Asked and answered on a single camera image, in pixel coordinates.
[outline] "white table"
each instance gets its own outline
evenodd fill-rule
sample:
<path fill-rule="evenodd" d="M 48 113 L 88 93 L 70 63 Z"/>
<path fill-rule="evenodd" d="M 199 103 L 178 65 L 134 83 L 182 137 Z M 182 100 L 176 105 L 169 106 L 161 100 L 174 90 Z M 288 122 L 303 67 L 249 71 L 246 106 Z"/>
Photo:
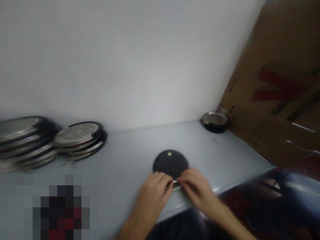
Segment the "white table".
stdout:
<path fill-rule="evenodd" d="M 82 207 L 90 207 L 90 230 L 82 230 L 82 239 L 116 236 L 154 159 L 167 149 L 181 152 L 217 194 L 274 168 L 231 132 L 214 134 L 200 122 L 115 133 L 75 165 L 59 158 L 28 175 L 1 175 L 1 236 L 32 239 L 32 207 L 40 206 L 39 196 L 49 196 L 50 185 L 65 184 L 81 185 Z M 189 207 L 182 191 L 173 192 L 158 221 Z"/>

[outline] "cardboard box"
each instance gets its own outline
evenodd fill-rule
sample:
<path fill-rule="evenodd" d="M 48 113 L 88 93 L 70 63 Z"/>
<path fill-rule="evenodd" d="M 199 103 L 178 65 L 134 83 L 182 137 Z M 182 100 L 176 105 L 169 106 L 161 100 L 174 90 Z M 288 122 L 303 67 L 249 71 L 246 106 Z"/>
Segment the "cardboard box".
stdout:
<path fill-rule="evenodd" d="M 310 154 L 296 145 L 320 149 L 319 76 L 320 1 L 277 0 L 262 9 L 218 111 L 258 153 L 289 167 Z"/>

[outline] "black circular lid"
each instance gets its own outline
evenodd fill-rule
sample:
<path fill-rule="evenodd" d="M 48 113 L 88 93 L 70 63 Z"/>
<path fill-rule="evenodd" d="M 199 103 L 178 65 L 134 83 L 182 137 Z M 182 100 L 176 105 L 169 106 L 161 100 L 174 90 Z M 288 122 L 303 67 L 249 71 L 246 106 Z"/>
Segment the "black circular lid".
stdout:
<path fill-rule="evenodd" d="M 176 150 L 163 151 L 157 156 L 153 164 L 153 172 L 164 172 L 171 176 L 174 181 L 188 168 L 189 163 L 187 159 Z M 173 187 L 178 188 L 180 184 L 175 183 Z"/>

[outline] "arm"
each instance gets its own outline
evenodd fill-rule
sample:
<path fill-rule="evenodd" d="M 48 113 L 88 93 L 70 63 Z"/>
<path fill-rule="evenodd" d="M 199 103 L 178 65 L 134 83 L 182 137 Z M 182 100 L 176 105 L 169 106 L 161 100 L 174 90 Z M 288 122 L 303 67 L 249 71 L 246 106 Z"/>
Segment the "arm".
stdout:
<path fill-rule="evenodd" d="M 206 177 L 197 169 L 187 169 L 177 180 L 189 196 L 192 204 L 223 227 L 235 239 L 256 239 L 238 221 L 228 207 L 218 199 Z"/>
<path fill-rule="evenodd" d="M 172 182 L 172 177 L 164 173 L 155 172 L 148 176 L 117 240 L 143 240 L 148 236 L 172 193 Z"/>

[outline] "white wall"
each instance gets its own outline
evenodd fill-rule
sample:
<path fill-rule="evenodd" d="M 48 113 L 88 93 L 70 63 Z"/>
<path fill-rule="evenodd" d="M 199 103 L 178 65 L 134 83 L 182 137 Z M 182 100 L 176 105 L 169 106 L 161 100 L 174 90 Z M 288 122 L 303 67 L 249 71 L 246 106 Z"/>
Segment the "white wall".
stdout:
<path fill-rule="evenodd" d="M 109 132 L 219 103 L 265 0 L 1 0 L 0 118 Z"/>

